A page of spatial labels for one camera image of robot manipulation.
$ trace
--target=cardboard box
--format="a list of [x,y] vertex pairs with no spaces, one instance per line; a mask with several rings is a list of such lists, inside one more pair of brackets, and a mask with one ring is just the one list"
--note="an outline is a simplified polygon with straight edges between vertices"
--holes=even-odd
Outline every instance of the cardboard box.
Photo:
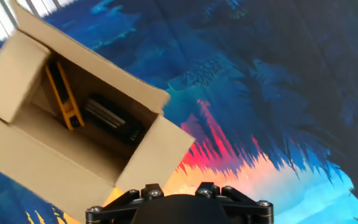
[[[169,95],[34,17],[15,2],[19,29],[0,50],[0,172],[84,223],[114,187],[164,186],[194,139],[160,113]],[[87,123],[69,131],[45,77],[58,57],[79,105],[99,93],[148,129],[130,147]]]

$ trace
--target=blue printed backdrop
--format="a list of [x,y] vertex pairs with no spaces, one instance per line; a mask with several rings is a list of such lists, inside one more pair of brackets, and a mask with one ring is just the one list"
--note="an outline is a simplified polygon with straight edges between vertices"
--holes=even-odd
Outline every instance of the blue printed backdrop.
[[[165,117],[197,139],[189,179],[232,174],[276,223],[358,223],[358,1],[79,0],[44,19],[171,94]],[[1,191],[57,223],[28,190]]]

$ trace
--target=black electronic device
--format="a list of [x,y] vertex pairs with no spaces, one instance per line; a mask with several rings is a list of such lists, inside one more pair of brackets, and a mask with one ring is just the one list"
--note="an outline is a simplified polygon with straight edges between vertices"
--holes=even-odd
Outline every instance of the black electronic device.
[[273,204],[202,182],[195,195],[164,196],[158,184],[129,190],[105,207],[86,211],[86,224],[273,224]]
[[91,94],[81,109],[85,120],[120,139],[126,144],[138,144],[145,128],[128,111],[98,94]]

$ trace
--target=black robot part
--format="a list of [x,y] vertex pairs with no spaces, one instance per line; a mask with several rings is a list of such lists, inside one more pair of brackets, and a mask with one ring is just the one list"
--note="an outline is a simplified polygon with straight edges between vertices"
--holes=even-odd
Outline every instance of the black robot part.
[[86,211],[86,224],[273,224],[273,204],[240,191],[202,182],[193,195],[164,196],[158,184],[129,190]]

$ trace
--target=cardboard edge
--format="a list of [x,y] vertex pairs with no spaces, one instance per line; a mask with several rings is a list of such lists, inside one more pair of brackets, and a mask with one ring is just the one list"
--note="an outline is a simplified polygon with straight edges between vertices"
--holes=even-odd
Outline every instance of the cardboard edge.
[[[11,146],[15,146],[16,150],[11,150]],[[51,159],[45,158],[53,158],[54,165],[50,165]],[[64,212],[81,223],[85,223],[85,210],[95,205],[102,206],[114,190],[102,178],[88,170],[84,172],[83,169],[26,133],[0,121],[0,172],[40,198],[51,200],[55,206],[64,209]],[[40,171],[53,175],[45,178]]]
[[195,138],[159,115],[115,186],[123,192],[143,189],[145,184],[163,187],[194,141]]
[[[12,66],[12,62],[19,62],[19,59],[15,56],[20,55],[21,53],[14,52],[15,56],[11,56],[10,54],[15,48],[15,44],[26,44],[26,50],[34,53],[37,51],[36,55],[28,55],[28,57],[32,56],[34,59],[34,64],[29,66],[31,70],[26,70],[26,72],[22,72],[21,69],[23,67],[27,68],[27,62],[21,63],[21,69],[12,69],[7,66]],[[48,60],[51,52],[48,48],[40,44],[39,42],[31,39],[27,35],[23,34],[20,31],[15,31],[10,38],[8,38],[3,46],[0,49],[0,118],[4,121],[10,123],[16,117],[16,114],[19,111],[19,108],[25,102],[27,95],[31,94],[30,91],[36,84],[38,79],[38,72],[45,62]],[[18,86],[17,80],[22,81],[22,85]]]
[[[139,78],[125,72],[123,69],[117,67],[107,59],[86,48],[84,45],[67,36],[63,32],[60,32],[55,27],[35,17],[28,10],[24,9],[16,0],[11,0],[11,6],[17,17],[19,29],[30,37],[50,47],[58,54],[68,60],[71,60],[73,63],[79,65],[81,68],[92,74],[95,74],[96,70],[100,70],[100,68],[103,67],[106,67],[105,70],[115,71],[114,76],[117,77],[113,77],[111,74],[105,74],[103,77],[97,77],[105,82],[108,82],[107,79],[109,79],[108,83],[110,84],[119,83],[120,86],[112,86],[146,106],[154,113],[159,113],[168,103],[170,95],[166,91],[149,85]],[[53,34],[53,39],[55,40],[49,40],[49,35],[47,34]],[[84,65],[82,63],[82,65],[80,65],[86,57],[93,57],[95,60],[92,64],[89,63]],[[150,91],[149,97],[144,97],[144,93],[139,91],[139,88],[146,87],[152,90]]]

